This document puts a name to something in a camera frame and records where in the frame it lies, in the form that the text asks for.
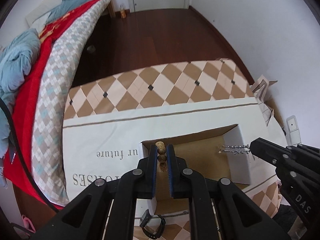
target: cork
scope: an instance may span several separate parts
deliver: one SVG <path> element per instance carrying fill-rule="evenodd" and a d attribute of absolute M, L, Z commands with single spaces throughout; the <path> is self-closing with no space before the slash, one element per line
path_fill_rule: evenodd
<path fill-rule="evenodd" d="M 165 154 L 165 146 L 164 146 L 163 142 L 161 142 L 161 141 L 160 142 L 156 142 L 156 146 L 158 148 L 158 153 L 160 155 Z"/>
<path fill-rule="evenodd" d="M 158 155 L 158 161 L 160 163 L 165 163 L 167 161 L 167 155 L 163 154 L 163 155 Z"/>
<path fill-rule="evenodd" d="M 166 172 L 167 171 L 167 163 L 159 163 L 160 171 Z"/>

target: brown stripe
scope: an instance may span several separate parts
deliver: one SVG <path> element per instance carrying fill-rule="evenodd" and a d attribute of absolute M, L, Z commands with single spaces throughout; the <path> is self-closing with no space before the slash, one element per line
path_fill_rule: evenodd
<path fill-rule="evenodd" d="M 275 174 L 275 175 L 272 175 L 270 178 L 266 179 L 264 182 L 261 182 L 261 183 L 260 183 L 260 184 L 258 184 L 257 186 L 255 186 L 255 187 L 253 187 L 253 188 L 251 188 L 251 189 L 249 189 L 249 190 L 245 191 L 244 193 L 247 193 L 247 192 L 249 192 L 249 191 L 251 191 L 251 190 L 253 190 L 253 189 L 255 189 L 255 188 L 257 188 L 257 187 L 261 186 L 263 183 L 267 182 L 269 179 L 273 178 L 274 176 L 276 176 L 276 174 Z"/>
<path fill-rule="evenodd" d="M 238 107 L 238 106 L 252 106 L 252 105 L 257 105 L 257 104 L 258 104 L 258 103 L 249 103 L 249 104 L 242 104 L 242 105 L 235 105 L 235 106 L 213 107 L 213 108 L 209 108 L 209 109 L 196 109 L 196 110 L 190 110 L 190 111 L 184 111 L 184 112 L 177 112 L 177 113 L 154 114 L 154 115 L 139 116 L 139 117 L 133 117 L 133 118 L 115 119 L 115 120 L 109 120 L 109 121 L 103 121 L 103 122 L 92 122 L 92 123 L 85 123 L 85 124 L 75 124 L 75 125 L 64 126 L 63 128 L 80 127 L 80 126 L 86 126 L 86 125 L 102 124 L 102 123 L 111 123 L 111 122 L 120 122 L 120 121 L 131 121 L 131 120 L 138 120 L 138 119 L 143 119 L 143 118 L 152 118 L 152 117 L 160 117 L 160 116 L 170 116 L 170 115 L 177 115 L 177 114 L 189 114 L 189 113 L 195 113 L 195 112 L 206 112 L 206 111 L 211 111 L 211 110 L 234 108 L 234 107 Z"/>

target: baseboard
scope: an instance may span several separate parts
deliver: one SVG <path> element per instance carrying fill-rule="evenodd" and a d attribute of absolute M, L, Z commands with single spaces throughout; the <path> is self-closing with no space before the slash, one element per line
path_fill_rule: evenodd
<path fill-rule="evenodd" d="M 129 9 L 124 10 L 124 12 L 125 12 L 126 15 L 130 14 L 130 10 Z M 121 18 L 120 11 L 115 12 L 115 15 L 116 15 L 116 18 Z"/>
<path fill-rule="evenodd" d="M 209 28 L 213 31 L 215 36 L 221 41 L 221 43 L 224 45 L 224 47 L 229 51 L 230 55 L 232 56 L 232 60 L 236 63 L 236 65 L 240 68 L 243 75 L 248 80 L 249 84 L 252 85 L 254 83 L 254 80 L 248 71 L 247 67 L 244 65 L 238 54 L 235 52 L 235 50 L 232 48 L 232 46 L 229 44 L 229 42 L 223 37 L 223 35 L 201 14 L 199 13 L 195 8 L 193 8 L 191 5 L 189 5 L 189 10 L 195 12 L 196 15 L 198 15 L 203 21 L 206 22 L 206 24 L 209 26 Z"/>

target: wooden floor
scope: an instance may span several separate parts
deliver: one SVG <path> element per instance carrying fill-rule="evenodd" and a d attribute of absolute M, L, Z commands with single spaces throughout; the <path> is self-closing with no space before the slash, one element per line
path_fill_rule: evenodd
<path fill-rule="evenodd" d="M 82 53 L 72 86 L 152 65 L 224 57 L 234 60 L 253 83 L 238 55 L 210 26 L 186 9 L 142 11 L 126 19 L 103 16 Z M 96 48 L 94 54 L 86 51 L 90 45 Z"/>

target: screw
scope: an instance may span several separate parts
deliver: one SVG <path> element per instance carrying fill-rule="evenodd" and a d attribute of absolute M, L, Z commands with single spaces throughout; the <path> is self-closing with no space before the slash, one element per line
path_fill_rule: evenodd
<path fill-rule="evenodd" d="M 189 169 L 189 168 L 184 169 L 182 172 L 185 175 L 191 175 L 193 173 L 192 169 Z"/>
<path fill-rule="evenodd" d="M 133 174 L 133 175 L 136 175 L 136 176 L 141 175 L 141 174 L 142 174 L 142 170 L 140 170 L 140 169 L 134 169 L 134 170 L 132 171 L 132 174 Z"/>
<path fill-rule="evenodd" d="M 295 173 L 294 171 L 290 171 L 290 175 L 294 178 L 297 177 L 297 173 Z"/>
<path fill-rule="evenodd" d="M 220 180 L 220 182 L 221 182 L 221 184 L 223 184 L 223 185 L 229 185 L 229 184 L 230 184 L 230 179 L 228 179 L 228 178 L 222 178 L 222 179 Z"/>
<path fill-rule="evenodd" d="M 104 179 L 96 179 L 95 181 L 94 181 L 94 184 L 96 185 L 96 186 L 102 186 L 103 184 L 104 184 Z"/>

